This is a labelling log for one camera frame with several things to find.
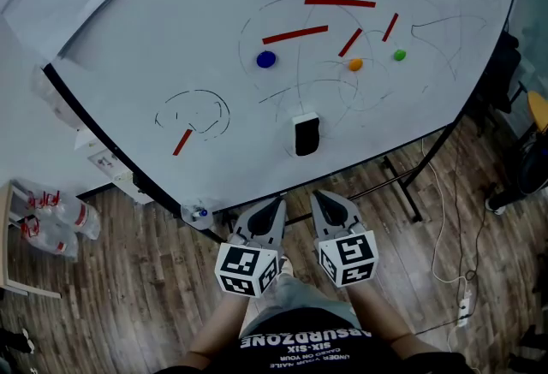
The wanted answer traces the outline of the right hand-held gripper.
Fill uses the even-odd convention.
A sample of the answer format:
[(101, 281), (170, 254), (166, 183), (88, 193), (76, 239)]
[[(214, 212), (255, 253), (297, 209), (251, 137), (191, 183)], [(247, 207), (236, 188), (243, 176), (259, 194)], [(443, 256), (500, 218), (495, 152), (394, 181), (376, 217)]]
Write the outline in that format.
[(343, 196), (314, 191), (310, 197), (319, 265), (337, 288), (374, 277), (379, 260), (375, 234), (365, 230), (358, 207)]

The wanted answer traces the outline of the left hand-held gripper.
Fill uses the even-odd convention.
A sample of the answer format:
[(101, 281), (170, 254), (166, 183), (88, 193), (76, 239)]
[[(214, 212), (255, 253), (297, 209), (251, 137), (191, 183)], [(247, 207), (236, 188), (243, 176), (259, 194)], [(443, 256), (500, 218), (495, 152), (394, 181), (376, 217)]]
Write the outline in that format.
[(260, 298), (280, 273), (286, 202), (270, 198), (242, 212), (219, 247), (215, 276), (225, 293)]

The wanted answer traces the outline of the black and white whiteboard eraser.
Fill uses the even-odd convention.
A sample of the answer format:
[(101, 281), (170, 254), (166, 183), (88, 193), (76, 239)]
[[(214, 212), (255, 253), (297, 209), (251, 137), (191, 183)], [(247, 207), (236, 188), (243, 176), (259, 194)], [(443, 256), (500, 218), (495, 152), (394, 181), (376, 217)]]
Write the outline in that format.
[(319, 147), (319, 116), (315, 112), (292, 118), (295, 155), (308, 156)]

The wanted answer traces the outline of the person's right forearm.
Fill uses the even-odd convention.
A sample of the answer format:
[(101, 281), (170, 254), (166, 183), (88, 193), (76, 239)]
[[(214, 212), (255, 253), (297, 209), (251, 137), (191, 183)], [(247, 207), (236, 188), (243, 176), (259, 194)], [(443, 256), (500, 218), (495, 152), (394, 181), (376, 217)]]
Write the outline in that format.
[(367, 282), (347, 287), (347, 293), (363, 330), (393, 348), (405, 347), (415, 338), (398, 311)]

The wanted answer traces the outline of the person's grey trousers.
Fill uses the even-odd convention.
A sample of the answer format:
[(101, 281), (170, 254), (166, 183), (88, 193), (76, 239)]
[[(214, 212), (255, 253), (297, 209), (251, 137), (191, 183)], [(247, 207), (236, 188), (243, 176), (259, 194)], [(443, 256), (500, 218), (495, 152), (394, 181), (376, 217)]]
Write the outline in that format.
[(359, 328), (360, 323), (350, 304), (331, 300), (312, 285), (305, 284), (299, 279), (282, 273), (278, 276), (274, 286), (275, 302), (266, 307), (241, 332), (241, 337), (252, 334), (264, 321), (278, 314), (291, 312), (300, 308), (316, 308), (332, 313)]

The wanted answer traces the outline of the spray bottle on tray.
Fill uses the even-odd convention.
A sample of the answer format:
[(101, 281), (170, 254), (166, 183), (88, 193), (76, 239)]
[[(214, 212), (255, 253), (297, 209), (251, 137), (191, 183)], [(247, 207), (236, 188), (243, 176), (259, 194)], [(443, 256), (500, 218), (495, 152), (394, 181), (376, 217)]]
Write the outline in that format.
[(181, 205), (181, 218), (182, 220), (198, 231), (205, 231), (211, 229), (214, 226), (214, 217), (209, 212), (207, 217), (203, 217), (199, 220), (193, 220), (191, 214), (198, 209), (206, 209), (202, 204), (190, 204), (190, 205)]

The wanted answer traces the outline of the short red magnetic strip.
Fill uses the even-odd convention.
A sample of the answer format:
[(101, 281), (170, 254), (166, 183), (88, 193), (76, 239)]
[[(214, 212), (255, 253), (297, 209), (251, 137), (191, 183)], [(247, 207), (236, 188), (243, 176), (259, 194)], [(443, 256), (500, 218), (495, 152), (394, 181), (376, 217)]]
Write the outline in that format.
[(187, 143), (188, 138), (192, 135), (192, 133), (193, 133), (193, 130), (192, 130), (192, 129), (189, 129), (189, 128), (184, 132), (183, 136), (180, 138), (179, 142), (178, 142), (177, 145), (176, 145), (175, 150), (174, 150), (173, 153), (172, 153), (173, 156), (176, 157), (176, 156), (179, 155), (179, 153), (181, 152), (182, 148), (183, 148), (183, 147), (185, 146), (185, 144)]
[(390, 24), (388, 25), (388, 27), (386, 28), (386, 30), (384, 32), (384, 36), (382, 38), (383, 42), (386, 42), (388, 40), (388, 38), (390, 37), (390, 34), (391, 34), (391, 32), (394, 28), (394, 25), (396, 24), (396, 22), (398, 20), (398, 17), (399, 17), (398, 13), (393, 14), (393, 16), (390, 20)]
[(354, 42), (357, 40), (357, 38), (360, 37), (361, 33), (362, 33), (361, 28), (357, 28), (355, 30), (355, 32), (352, 34), (352, 36), (348, 39), (346, 44), (342, 47), (342, 49), (338, 53), (338, 55), (340, 57), (344, 57), (347, 54), (348, 50), (351, 48), (351, 46), (354, 44)]

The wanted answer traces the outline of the person's black printed shirt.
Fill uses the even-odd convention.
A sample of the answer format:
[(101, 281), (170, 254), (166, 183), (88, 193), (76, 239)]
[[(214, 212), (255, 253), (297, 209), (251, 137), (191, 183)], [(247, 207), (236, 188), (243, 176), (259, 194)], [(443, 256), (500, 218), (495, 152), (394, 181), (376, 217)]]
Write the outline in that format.
[(233, 340), (203, 370), (176, 365), (155, 374), (476, 374), (459, 353), (407, 359), (370, 332), (319, 308), (278, 313)]

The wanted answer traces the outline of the white power strip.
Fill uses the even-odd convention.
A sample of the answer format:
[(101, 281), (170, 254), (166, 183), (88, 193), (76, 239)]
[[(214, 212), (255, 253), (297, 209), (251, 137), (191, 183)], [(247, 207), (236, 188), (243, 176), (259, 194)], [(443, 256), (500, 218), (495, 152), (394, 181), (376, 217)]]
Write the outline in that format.
[(460, 300), (458, 306), (457, 326), (463, 327), (468, 323), (470, 313), (470, 297), (465, 297)]

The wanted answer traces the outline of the white water dispenser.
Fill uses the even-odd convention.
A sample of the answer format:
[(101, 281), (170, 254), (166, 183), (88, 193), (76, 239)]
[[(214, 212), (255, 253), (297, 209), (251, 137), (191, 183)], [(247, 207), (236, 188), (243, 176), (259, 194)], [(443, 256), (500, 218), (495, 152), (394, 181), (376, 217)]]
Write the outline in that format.
[(153, 201), (134, 184), (133, 172), (89, 128), (82, 128), (76, 132), (74, 150), (135, 202), (146, 205)]

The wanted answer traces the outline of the long red magnetic strip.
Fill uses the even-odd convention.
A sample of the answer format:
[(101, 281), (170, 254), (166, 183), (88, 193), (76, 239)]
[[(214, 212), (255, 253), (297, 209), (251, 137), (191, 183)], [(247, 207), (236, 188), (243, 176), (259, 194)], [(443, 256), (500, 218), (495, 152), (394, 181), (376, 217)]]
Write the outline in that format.
[(374, 1), (367, 0), (304, 0), (306, 5), (335, 5), (335, 6), (349, 6), (349, 7), (362, 7), (362, 8), (375, 8), (376, 3)]
[(329, 27), (327, 25), (318, 26), (318, 27), (309, 27), (309, 28), (304, 28), (300, 30), (286, 32), (286, 33), (279, 33), (276, 35), (265, 37), (265, 38), (262, 38), (262, 42), (264, 45), (268, 45), (276, 42), (281, 42), (284, 40), (296, 39), (296, 38), (319, 34), (319, 33), (326, 33), (328, 31), (329, 31)]

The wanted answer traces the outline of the pack of plastic water bottles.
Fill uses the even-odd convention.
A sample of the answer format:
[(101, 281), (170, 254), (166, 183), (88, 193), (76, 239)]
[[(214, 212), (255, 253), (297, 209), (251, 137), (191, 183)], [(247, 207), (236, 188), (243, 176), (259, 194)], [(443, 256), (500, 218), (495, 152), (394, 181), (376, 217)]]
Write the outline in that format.
[(31, 246), (76, 261), (79, 237), (99, 238), (101, 223), (92, 205), (31, 181), (13, 181), (12, 186), (22, 215), (21, 236)]

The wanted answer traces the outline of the yellow stool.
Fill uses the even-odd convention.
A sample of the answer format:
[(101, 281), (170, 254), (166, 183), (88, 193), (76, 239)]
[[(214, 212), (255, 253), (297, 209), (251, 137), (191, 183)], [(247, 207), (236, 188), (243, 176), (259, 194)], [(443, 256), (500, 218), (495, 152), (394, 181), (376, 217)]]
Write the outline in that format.
[(535, 91), (527, 93), (527, 104), (537, 129), (542, 133), (548, 133), (548, 100)]

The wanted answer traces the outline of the large clear water jug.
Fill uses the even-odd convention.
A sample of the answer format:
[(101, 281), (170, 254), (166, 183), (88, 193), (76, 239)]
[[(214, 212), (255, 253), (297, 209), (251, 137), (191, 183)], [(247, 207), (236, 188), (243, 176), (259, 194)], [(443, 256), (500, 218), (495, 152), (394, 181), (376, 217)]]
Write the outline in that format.
[(44, 101), (58, 120), (77, 131), (86, 128), (58, 90), (52, 85), (43, 69), (35, 65), (30, 78), (31, 92)]

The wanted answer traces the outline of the small light wooden table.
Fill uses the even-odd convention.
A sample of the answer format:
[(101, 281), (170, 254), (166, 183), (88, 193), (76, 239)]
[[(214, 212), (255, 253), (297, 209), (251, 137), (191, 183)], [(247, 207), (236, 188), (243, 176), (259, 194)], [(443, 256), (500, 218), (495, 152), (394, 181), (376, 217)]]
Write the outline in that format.
[(19, 221), (23, 219), (23, 216), (12, 211), (12, 200), (15, 195), (20, 199), (23, 198), (23, 192), (15, 187), (12, 181), (7, 181), (0, 187), (0, 289), (23, 296), (36, 294), (60, 300), (62, 296), (58, 292), (29, 286), (9, 277), (9, 227), (13, 225), (19, 228), (21, 226)]

